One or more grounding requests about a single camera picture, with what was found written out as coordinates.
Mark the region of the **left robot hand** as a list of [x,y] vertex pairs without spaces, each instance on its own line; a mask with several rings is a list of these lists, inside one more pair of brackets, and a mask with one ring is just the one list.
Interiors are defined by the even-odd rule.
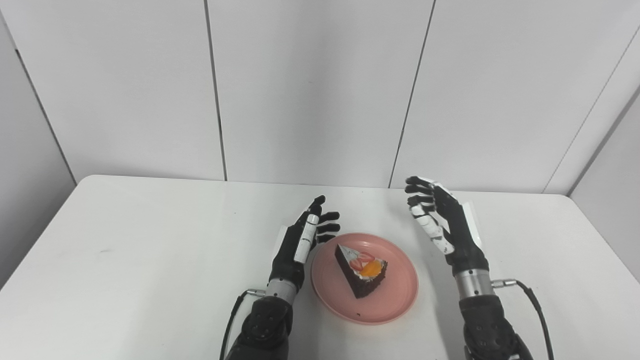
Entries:
[[300,242],[305,242],[303,233],[308,225],[311,215],[317,218],[312,235],[309,235],[308,252],[310,253],[319,244],[327,243],[338,235],[341,226],[338,224],[340,213],[337,211],[323,212],[326,196],[316,197],[311,205],[299,216],[297,221],[286,228],[281,245],[274,259],[269,281],[288,281],[295,286],[295,292],[299,292],[305,280],[305,265],[295,260]]

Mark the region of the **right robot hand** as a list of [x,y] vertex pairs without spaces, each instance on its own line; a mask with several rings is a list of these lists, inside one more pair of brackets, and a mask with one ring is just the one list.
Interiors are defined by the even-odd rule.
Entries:
[[453,275],[489,271],[470,203],[460,202],[441,183],[419,176],[408,177],[404,191],[411,216],[445,256]]

